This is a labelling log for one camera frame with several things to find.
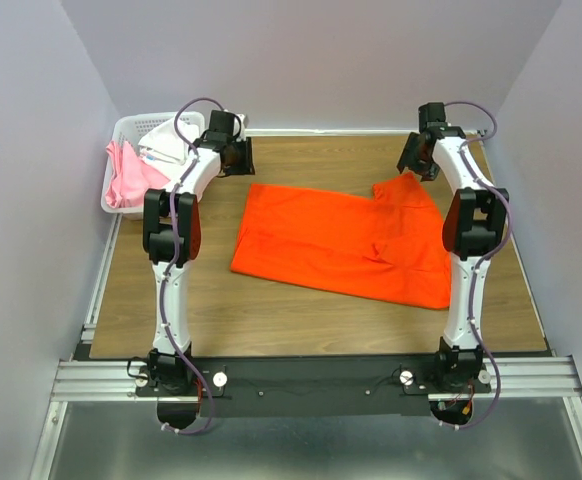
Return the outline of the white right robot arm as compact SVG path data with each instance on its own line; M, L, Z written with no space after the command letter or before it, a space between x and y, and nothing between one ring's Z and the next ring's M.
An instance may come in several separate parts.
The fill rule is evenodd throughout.
M442 173L453 198L442 227L442 243L451 261L451 297L447 323L431 367L440 390L458 391L479 377L486 348L481 334L484 288L492 258L510 238L509 195L496 187L474 160L473 142L460 126L447 121L454 101L418 108L419 131L409 134L397 164L423 181Z

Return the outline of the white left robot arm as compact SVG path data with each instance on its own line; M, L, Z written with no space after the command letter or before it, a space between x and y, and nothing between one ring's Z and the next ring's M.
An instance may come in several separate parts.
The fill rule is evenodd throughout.
M204 386L193 366L187 319L188 283L201 245L199 203L211 183L226 175L253 175L247 116L227 109L211 112L209 124L191 140L177 113L166 125L183 148L178 169L164 187L144 194L142 246L156 285L156 328L147 355L147 384L172 395Z

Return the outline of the orange t shirt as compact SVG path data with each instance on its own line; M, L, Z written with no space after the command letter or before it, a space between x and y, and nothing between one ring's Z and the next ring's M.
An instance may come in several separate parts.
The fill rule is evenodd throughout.
M450 258L442 215L411 174L364 198L254 184L230 268L234 273L390 303L446 309Z

